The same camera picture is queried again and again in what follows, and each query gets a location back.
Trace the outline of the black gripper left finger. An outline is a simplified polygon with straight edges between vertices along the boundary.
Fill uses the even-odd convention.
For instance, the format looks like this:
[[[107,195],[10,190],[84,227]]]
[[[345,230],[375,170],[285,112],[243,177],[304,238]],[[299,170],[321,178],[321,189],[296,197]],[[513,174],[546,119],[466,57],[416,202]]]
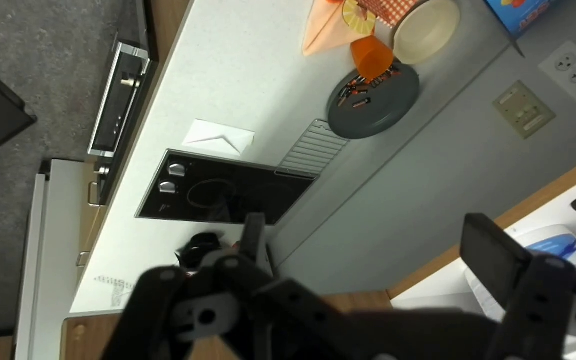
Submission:
[[[241,254],[253,260],[257,266],[262,264],[262,257],[265,257],[265,228],[266,228],[265,214],[251,212],[246,216],[243,238],[241,238]]]

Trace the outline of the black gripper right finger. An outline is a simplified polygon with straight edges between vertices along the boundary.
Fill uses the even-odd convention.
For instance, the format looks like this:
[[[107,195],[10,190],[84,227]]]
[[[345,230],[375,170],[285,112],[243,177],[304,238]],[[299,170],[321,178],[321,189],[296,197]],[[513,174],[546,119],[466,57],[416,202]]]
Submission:
[[[506,314],[529,317],[529,300],[521,288],[530,272],[532,254],[487,214],[464,218],[461,258]]]

